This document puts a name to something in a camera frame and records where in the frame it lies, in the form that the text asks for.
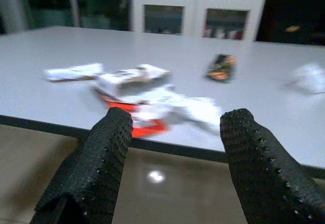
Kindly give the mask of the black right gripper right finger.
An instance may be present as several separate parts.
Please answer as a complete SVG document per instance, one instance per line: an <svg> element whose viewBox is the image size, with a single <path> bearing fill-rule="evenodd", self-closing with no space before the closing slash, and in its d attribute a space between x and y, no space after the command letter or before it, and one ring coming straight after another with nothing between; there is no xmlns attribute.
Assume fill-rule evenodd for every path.
<svg viewBox="0 0 325 224"><path fill-rule="evenodd" d="M248 223L324 223L324 192L250 111L224 113L220 137Z"/></svg>

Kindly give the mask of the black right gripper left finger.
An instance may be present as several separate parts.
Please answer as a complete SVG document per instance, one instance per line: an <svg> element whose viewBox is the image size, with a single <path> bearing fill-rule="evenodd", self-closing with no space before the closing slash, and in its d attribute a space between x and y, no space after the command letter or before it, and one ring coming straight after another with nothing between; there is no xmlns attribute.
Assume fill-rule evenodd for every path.
<svg viewBox="0 0 325 224"><path fill-rule="evenodd" d="M131 115L110 108L60 164L30 222L111 223L132 131Z"/></svg>

